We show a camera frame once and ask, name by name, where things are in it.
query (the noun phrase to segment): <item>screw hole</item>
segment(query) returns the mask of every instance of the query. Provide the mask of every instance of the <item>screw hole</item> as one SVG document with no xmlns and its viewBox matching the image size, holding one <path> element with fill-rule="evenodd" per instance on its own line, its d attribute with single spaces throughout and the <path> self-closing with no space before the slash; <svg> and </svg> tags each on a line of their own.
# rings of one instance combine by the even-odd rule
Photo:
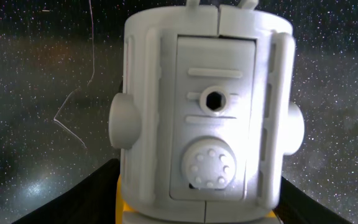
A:
<svg viewBox="0 0 358 224">
<path fill-rule="evenodd" d="M 206 97 L 206 106 L 211 111 L 220 111 L 226 104 L 226 98 L 218 91 L 214 91 Z"/>
</svg>

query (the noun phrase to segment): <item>raised dot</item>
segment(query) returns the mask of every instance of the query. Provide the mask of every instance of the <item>raised dot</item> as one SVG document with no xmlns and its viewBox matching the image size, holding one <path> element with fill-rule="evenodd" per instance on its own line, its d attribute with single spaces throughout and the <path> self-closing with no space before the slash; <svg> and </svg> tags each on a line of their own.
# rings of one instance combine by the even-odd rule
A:
<svg viewBox="0 0 358 224">
<path fill-rule="evenodd" d="M 223 172 L 225 172 L 226 174 L 228 174 L 228 173 L 230 173 L 230 167 L 228 167 L 228 166 L 224 166 L 223 167 Z"/>
<path fill-rule="evenodd" d="M 196 156 L 196 159 L 197 159 L 198 161 L 202 161 L 202 160 L 204 160 L 204 156 L 201 155 L 201 154 L 198 154 L 198 155 Z"/>
<path fill-rule="evenodd" d="M 196 177 L 196 183 L 198 183 L 198 184 L 201 183 L 201 177 Z"/>
<path fill-rule="evenodd" d="M 211 157 L 214 157 L 214 156 L 216 155 L 215 150 L 210 149 L 210 150 L 208 151 L 208 155 L 211 156 Z"/>
<path fill-rule="evenodd" d="M 219 156 L 219 159 L 223 162 L 223 163 L 227 163 L 227 157 L 224 154 L 221 154 Z"/>
<path fill-rule="evenodd" d="M 224 184 L 225 183 L 224 178 L 223 177 L 218 178 L 218 183 Z"/>
<path fill-rule="evenodd" d="M 213 187 L 214 187 L 214 184 L 209 181 L 209 182 L 206 183 L 206 187 L 207 187 L 207 188 L 213 188 Z"/>
<path fill-rule="evenodd" d="M 192 166 L 191 168 L 192 172 L 197 172 L 198 171 L 198 166 Z"/>
</svg>

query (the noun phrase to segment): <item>toy robot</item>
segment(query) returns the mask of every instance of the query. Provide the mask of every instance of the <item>toy robot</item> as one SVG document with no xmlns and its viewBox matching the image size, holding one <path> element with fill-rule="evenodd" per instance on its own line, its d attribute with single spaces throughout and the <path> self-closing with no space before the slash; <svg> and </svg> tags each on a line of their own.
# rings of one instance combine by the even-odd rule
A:
<svg viewBox="0 0 358 224">
<path fill-rule="evenodd" d="M 127 20 L 109 115 L 117 223 L 279 223 L 283 155 L 305 127 L 289 102 L 292 26 L 257 3 L 187 0 Z"/>
</svg>

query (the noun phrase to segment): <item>dotted round knob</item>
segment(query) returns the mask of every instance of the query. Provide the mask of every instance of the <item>dotted round knob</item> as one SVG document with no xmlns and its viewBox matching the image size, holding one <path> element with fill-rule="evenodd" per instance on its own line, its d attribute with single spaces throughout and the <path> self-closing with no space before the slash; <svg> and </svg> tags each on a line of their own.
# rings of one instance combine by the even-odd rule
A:
<svg viewBox="0 0 358 224">
<path fill-rule="evenodd" d="M 197 189 L 224 189 L 236 171 L 231 148 L 217 139 L 203 139 L 193 143 L 181 163 L 186 180 Z"/>
</svg>

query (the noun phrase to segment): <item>thin thread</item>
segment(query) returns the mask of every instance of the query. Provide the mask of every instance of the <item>thin thread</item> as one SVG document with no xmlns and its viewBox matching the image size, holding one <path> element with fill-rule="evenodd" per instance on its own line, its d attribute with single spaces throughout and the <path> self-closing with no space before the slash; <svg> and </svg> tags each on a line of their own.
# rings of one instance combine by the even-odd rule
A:
<svg viewBox="0 0 358 224">
<path fill-rule="evenodd" d="M 92 72 L 92 77 L 91 79 L 88 81 L 88 84 L 86 85 L 86 87 L 89 87 L 89 85 L 91 84 L 93 77 L 94 77 L 94 40 L 93 40 L 93 15 L 92 15 L 92 4 L 91 4 L 91 0 L 89 0 L 89 10 L 91 12 L 91 22 L 92 22 L 92 56 L 93 56 L 93 72 Z M 59 108 L 59 110 L 57 111 L 55 117 L 53 117 L 53 121 L 55 123 L 57 123 L 61 128 L 63 128 L 65 131 L 67 131 L 69 134 L 71 134 L 74 138 L 76 138 L 77 140 L 79 140 L 79 142 L 81 143 L 81 145 L 87 149 L 84 141 L 82 141 L 82 139 L 80 137 L 78 137 L 76 134 L 74 134 L 74 132 L 72 132 L 70 129 L 68 129 L 68 127 L 66 127 L 64 124 L 62 124 L 62 122 L 60 122 L 57 119 L 57 116 L 59 115 L 60 111 L 62 110 L 62 108 L 66 105 L 66 102 L 68 101 L 68 99 L 70 99 L 70 97 L 72 95 L 74 95 L 75 92 L 81 90 L 81 87 L 78 87 L 77 89 L 75 89 L 74 91 L 72 91 L 66 98 L 66 100 L 63 102 L 62 106 Z"/>
</svg>

